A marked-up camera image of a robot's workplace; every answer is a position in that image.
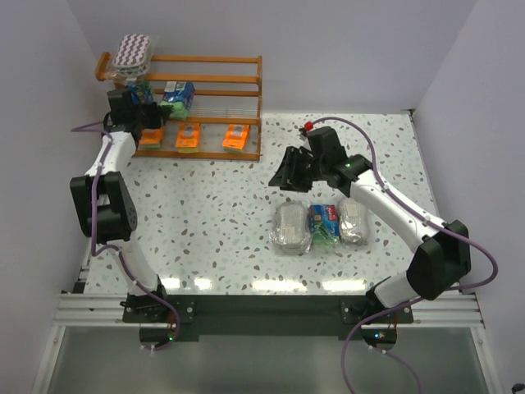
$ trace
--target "terrazzo table surface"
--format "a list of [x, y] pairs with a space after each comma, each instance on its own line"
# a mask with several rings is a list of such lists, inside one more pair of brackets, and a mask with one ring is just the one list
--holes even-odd
[[[285, 148], [300, 146], [298, 128], [323, 114], [266, 114], [260, 163], [133, 158], [124, 178], [139, 215], [137, 236], [168, 293], [363, 294], [373, 283], [406, 270], [408, 246], [371, 213], [367, 245], [312, 248], [303, 256], [278, 255], [269, 241], [272, 215], [287, 199], [335, 204], [342, 195], [316, 183], [307, 194], [267, 186]], [[427, 175], [409, 116], [343, 115], [372, 137], [382, 174], [435, 213]], [[357, 132], [335, 122], [348, 154], [368, 156]], [[111, 256], [89, 259], [85, 294], [127, 292]]]

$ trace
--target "wooden shelf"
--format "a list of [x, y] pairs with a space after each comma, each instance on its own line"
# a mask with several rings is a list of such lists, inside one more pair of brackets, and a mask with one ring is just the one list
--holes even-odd
[[[107, 72], [107, 65], [112, 59], [108, 52], [102, 54], [95, 69], [97, 80], [112, 80], [116, 87], [122, 87], [126, 80], [121, 76], [114, 76]], [[256, 117], [200, 117], [190, 116], [186, 119], [188, 123], [203, 124], [240, 124], [251, 125], [258, 128], [256, 153], [227, 153], [227, 152], [199, 152], [179, 153], [172, 150], [138, 150], [136, 156], [154, 158], [208, 158], [212, 160], [250, 160], [258, 161], [261, 155], [261, 107], [263, 104], [263, 58], [262, 57], [206, 57], [206, 56], [181, 56], [181, 55], [153, 55], [151, 62], [195, 62], [195, 63], [232, 63], [232, 64], [254, 64], [257, 71], [254, 76], [224, 76], [203, 74], [171, 74], [171, 73], [149, 73], [141, 80], [168, 82], [170, 80], [186, 82], [204, 82], [236, 85], [256, 85], [256, 90], [227, 90], [227, 89], [196, 89], [196, 96], [216, 97], [246, 97], [258, 98]], [[163, 89], [155, 89], [155, 94], [163, 94]]]

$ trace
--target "white speckled tabletop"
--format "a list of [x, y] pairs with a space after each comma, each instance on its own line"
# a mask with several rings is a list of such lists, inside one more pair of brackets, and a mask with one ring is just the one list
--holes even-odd
[[[139, 215], [137, 236], [168, 293], [185, 294], [363, 294], [374, 282], [404, 271], [408, 246], [371, 213], [367, 245], [312, 248], [303, 256], [278, 255], [269, 241], [272, 215], [286, 199], [334, 204], [342, 195], [317, 183], [310, 193], [267, 186], [285, 147], [300, 146], [298, 128], [323, 114], [266, 114], [260, 163], [133, 158], [124, 172]], [[409, 116], [347, 117], [372, 137], [382, 174], [431, 213], [436, 208]], [[349, 154], [368, 150], [363, 137], [345, 125], [339, 132]], [[85, 294], [126, 293], [113, 259], [88, 262]]]

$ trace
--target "shelf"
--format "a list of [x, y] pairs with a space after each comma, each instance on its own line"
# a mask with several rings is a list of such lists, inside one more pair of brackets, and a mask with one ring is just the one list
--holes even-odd
[[[112, 55], [110, 53], [103, 53], [98, 60], [95, 69], [95, 76], [97, 80], [112, 80], [117, 88], [123, 87], [126, 79], [121, 76], [113, 75], [107, 72], [107, 66], [110, 64]], [[172, 145], [174, 145], [173, 135], [170, 137], [170, 142], [163, 141], [162, 147], [159, 150], [139, 149], [136, 156], [154, 157], [154, 158], [201, 158], [211, 160], [249, 160], [258, 161], [261, 155], [261, 107], [263, 103], [263, 58], [262, 57], [205, 57], [205, 56], [182, 56], [182, 55], [153, 55], [151, 58], [150, 69], [155, 70], [155, 62], [194, 62], [194, 63], [231, 63], [231, 64], [253, 64], [257, 67], [255, 75], [251, 76], [225, 76], [225, 75], [208, 75], [208, 74], [177, 74], [166, 72], [151, 72], [141, 77], [141, 80], [148, 80], [152, 82], [168, 82], [170, 80], [187, 81], [194, 83], [205, 83], [206, 89], [199, 89], [196, 86], [195, 96], [212, 96], [212, 97], [230, 97], [241, 98], [242, 103], [240, 107], [224, 106], [224, 100], [218, 107], [210, 108], [204, 105], [205, 110], [198, 108], [192, 111], [190, 116], [185, 120], [187, 123], [200, 123], [217, 125], [224, 127], [229, 124], [251, 125], [253, 140], [250, 143], [250, 148], [256, 147], [253, 152], [247, 153], [228, 153], [222, 151], [221, 143], [219, 144], [217, 136], [214, 136], [215, 151], [212, 152], [198, 152], [198, 153], [179, 153], [176, 152]], [[235, 85], [255, 85], [256, 89], [224, 89], [221, 85], [220, 89], [209, 89], [210, 84], [235, 84]], [[155, 88], [155, 94], [163, 94], [164, 90]], [[250, 101], [245, 101], [243, 98], [252, 98]], [[174, 122], [170, 120], [167, 127]]]

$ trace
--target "gray wall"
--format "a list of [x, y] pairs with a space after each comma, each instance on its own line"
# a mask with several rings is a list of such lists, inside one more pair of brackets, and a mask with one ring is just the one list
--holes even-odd
[[107, 104], [63, 0], [3, 2], [0, 53], [0, 392], [19, 394], [31, 389], [60, 290], [86, 246], [69, 179], [100, 143], [68, 130]]
[[[525, 2], [479, 0], [416, 111], [441, 214], [470, 227], [500, 275], [477, 291], [507, 392], [525, 380]], [[490, 273], [480, 255], [470, 282]]]
[[415, 108], [475, 0], [68, 0], [93, 52], [263, 55], [267, 110]]

